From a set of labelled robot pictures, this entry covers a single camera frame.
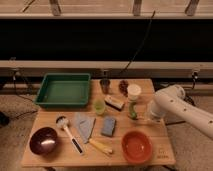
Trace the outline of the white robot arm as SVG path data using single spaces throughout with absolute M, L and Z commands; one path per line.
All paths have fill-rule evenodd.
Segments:
M 160 89 L 148 103 L 145 116 L 156 122 L 166 114 L 179 116 L 213 140 L 213 114 L 188 104 L 184 101 L 185 96 L 180 85 Z

